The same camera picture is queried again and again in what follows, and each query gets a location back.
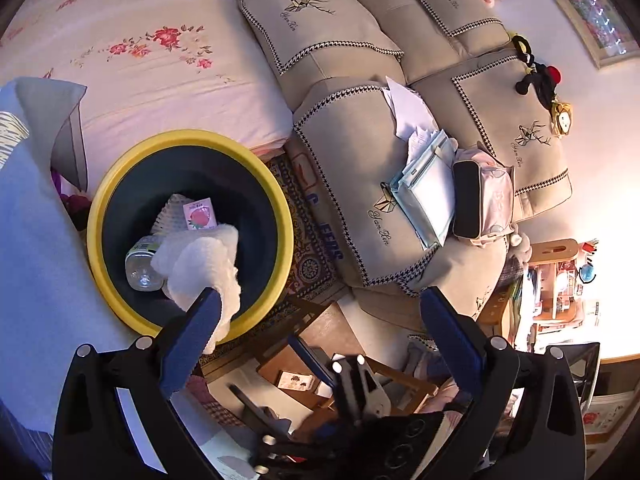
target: pink bag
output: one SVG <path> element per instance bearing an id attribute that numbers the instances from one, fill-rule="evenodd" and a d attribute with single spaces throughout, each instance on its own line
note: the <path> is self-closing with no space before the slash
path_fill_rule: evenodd
<path id="1" fill-rule="evenodd" d="M 513 233 L 513 171 L 483 150 L 481 144 L 457 151 L 453 163 L 453 234 L 484 246 Z"/>

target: bed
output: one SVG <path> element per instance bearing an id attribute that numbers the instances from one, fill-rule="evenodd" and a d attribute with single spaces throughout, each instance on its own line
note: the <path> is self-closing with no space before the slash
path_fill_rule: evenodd
<path id="1" fill-rule="evenodd" d="M 198 128 L 268 156 L 292 116 L 235 0 L 26 0 L 0 39 L 16 76 L 87 86 L 79 113 L 88 193 L 126 150 Z"/>

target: houndstooth trim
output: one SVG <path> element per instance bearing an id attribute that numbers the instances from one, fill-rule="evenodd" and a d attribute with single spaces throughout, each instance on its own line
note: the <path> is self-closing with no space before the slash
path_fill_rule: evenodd
<path id="1" fill-rule="evenodd" d="M 460 94 L 460 97 L 462 98 L 462 101 L 464 102 L 466 109 L 469 110 L 469 113 L 471 114 L 471 117 L 473 118 L 474 123 L 476 124 L 476 127 L 480 132 L 480 136 L 482 137 L 482 142 L 484 142 L 484 145 L 489 150 L 489 153 L 491 153 L 493 158 L 497 158 L 497 156 L 495 155 L 495 150 L 491 144 L 491 140 L 489 140 L 489 135 L 484 129 L 484 125 L 480 121 L 480 117 L 478 116 L 476 109 L 471 104 L 471 101 L 469 100 L 469 97 L 466 95 L 466 92 L 463 90 L 462 85 L 460 84 L 460 81 L 464 81 L 465 79 L 469 79 L 473 76 L 481 74 L 482 72 L 486 72 L 487 70 L 491 70 L 492 68 L 500 66 L 503 63 L 507 63 L 508 61 L 513 61 L 515 59 L 518 59 L 518 58 L 516 56 L 507 56 L 502 59 L 499 59 L 498 61 L 489 63 L 487 66 L 483 66 L 482 68 L 473 70 L 472 72 L 468 72 L 466 74 L 462 74 L 462 75 L 451 78 L 453 85 L 456 87 L 456 90 L 458 90 L 458 93 Z"/>
<path id="2" fill-rule="evenodd" d="M 543 180 L 542 182 L 539 182 L 537 184 L 531 184 L 531 186 L 525 186 L 525 187 L 523 187 L 521 189 L 518 189 L 516 191 L 515 195 L 518 196 L 518 195 L 521 195 L 523 193 L 528 193 L 529 191 L 534 191 L 536 189 L 542 189 L 543 187 L 552 186 L 553 184 L 557 184 L 562 179 L 567 178 L 567 177 L 569 177 L 569 168 L 564 170 L 559 175 L 553 176 L 552 178 L 548 178 L 548 179 Z"/>
<path id="3" fill-rule="evenodd" d="M 308 141 L 305 134 L 302 132 L 302 127 L 309 120 L 309 118 L 315 113 L 319 112 L 325 106 L 333 103 L 334 101 L 337 101 L 338 99 L 350 97 L 363 92 L 373 92 L 373 91 L 378 91 L 382 93 L 382 87 L 376 86 L 376 85 L 360 85 L 353 88 L 347 88 L 344 90 L 334 92 L 331 95 L 328 95 L 327 97 L 322 99 L 321 101 L 317 102 L 309 111 L 307 111 L 300 118 L 300 120 L 296 122 L 293 129 L 298 134 L 298 136 L 300 137 L 300 139 L 302 140 L 306 148 L 309 150 L 309 153 L 313 157 L 313 160 L 316 164 L 316 168 L 318 168 L 320 179 L 324 184 L 324 188 L 327 190 L 329 197 L 331 197 L 331 200 L 334 203 L 334 207 L 338 212 L 338 216 L 340 217 L 340 225 L 342 227 L 342 233 L 344 234 L 344 238 L 347 241 L 347 245 L 353 252 L 353 255 L 355 256 L 356 261 L 358 262 L 358 268 L 360 269 L 360 275 L 362 276 L 363 285 L 373 286 L 373 285 L 383 285 L 385 283 L 396 282 L 405 294 L 409 296 L 417 296 L 418 293 L 412 290 L 411 288 L 409 288 L 408 282 L 416 278 L 423 272 L 423 270 L 426 268 L 426 266 L 429 264 L 429 262 L 433 258 L 433 255 L 435 254 L 438 247 L 436 245 L 431 246 L 426 251 L 426 253 L 420 258 L 420 260 L 418 260 L 416 263 L 407 267 L 404 270 L 395 272 L 393 274 L 388 274 L 386 276 L 382 276 L 381 278 L 373 278 L 373 279 L 370 278 L 367 273 L 367 269 L 364 265 L 364 262 L 362 261 L 362 258 L 360 256 L 360 253 L 358 252 L 358 249 L 356 248 L 353 240 L 351 239 L 349 227 L 347 225 L 346 220 L 344 219 L 344 214 L 342 213 L 342 209 L 340 208 L 340 205 L 338 204 L 338 201 L 334 195 L 334 192 L 331 189 L 331 186 L 329 185 L 329 181 L 326 175 L 324 174 L 322 167 L 320 166 L 318 158 L 316 157 L 316 153 L 314 152 L 314 149 L 311 146 L 311 143 Z"/>
<path id="4" fill-rule="evenodd" d="M 246 20 L 249 23 L 251 23 L 255 28 L 260 30 L 260 32 L 264 36 L 264 39 L 267 41 L 267 44 L 269 45 L 269 50 L 271 51 L 271 55 L 273 56 L 273 61 L 276 65 L 276 68 L 278 69 L 278 74 L 280 75 L 283 75 L 289 68 L 291 68 L 297 62 L 299 62 L 307 54 L 315 50 L 319 50 L 320 48 L 325 48 L 328 46 L 359 46 L 364 48 L 370 48 L 371 50 L 376 51 L 379 54 L 388 54 L 388 55 L 394 56 L 398 60 L 398 62 L 400 61 L 402 56 L 404 56 L 404 52 L 402 52 L 402 50 L 391 50 L 388 48 L 380 48 L 375 46 L 373 43 L 369 43 L 368 41 L 333 40 L 333 41 L 321 41 L 320 43 L 315 43 L 313 45 L 310 45 L 302 49 L 299 53 L 297 53 L 295 56 L 289 59 L 285 64 L 283 64 L 265 28 L 249 12 L 249 10 L 244 5 L 244 0 L 239 0 L 239 2 L 241 5 L 240 9 L 242 10 L 242 13 L 244 14 Z"/>
<path id="5" fill-rule="evenodd" d="M 422 6 L 427 9 L 427 12 L 431 15 L 434 21 L 438 24 L 438 26 L 442 29 L 446 36 L 449 38 L 453 38 L 463 32 L 467 32 L 473 28 L 482 27 L 483 25 L 487 25 L 488 23 L 499 23 L 502 25 L 502 22 L 498 18 L 483 18 L 482 20 L 478 20 L 476 22 L 467 23 L 463 27 L 456 28 L 455 30 L 449 30 L 447 25 L 442 21 L 441 17 L 433 10 L 433 7 L 427 2 L 427 0 L 418 0 Z"/>

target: sofa cover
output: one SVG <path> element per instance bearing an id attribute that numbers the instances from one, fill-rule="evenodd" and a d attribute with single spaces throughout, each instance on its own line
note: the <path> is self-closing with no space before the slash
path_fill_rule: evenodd
<path id="1" fill-rule="evenodd" d="M 386 184 L 406 161 L 380 88 L 408 84 L 462 148 L 514 166 L 514 218 L 571 196 L 561 142 L 500 20 L 482 0 L 238 0 L 295 110 L 286 150 L 325 243 L 360 306 L 421 329 L 417 295 L 437 285 L 476 317 L 508 250 L 450 236 L 425 250 Z"/>

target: patterned rug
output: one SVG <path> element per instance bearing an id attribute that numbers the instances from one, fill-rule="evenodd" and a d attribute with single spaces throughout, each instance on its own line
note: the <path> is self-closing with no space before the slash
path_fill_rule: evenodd
<path id="1" fill-rule="evenodd" d="M 304 300 L 324 303 L 332 299 L 344 285 L 340 282 L 334 264 L 322 242 L 322 235 L 316 225 L 305 196 L 287 155 L 272 158 L 266 163 L 276 177 L 289 203 L 293 220 L 294 249 L 291 271 L 287 279 L 286 293 Z M 271 311 L 249 332 L 216 347 L 212 355 L 203 355 L 200 365 L 221 358 L 231 350 L 254 339 L 260 332 L 287 319 L 297 309 L 287 301 L 277 303 Z"/>

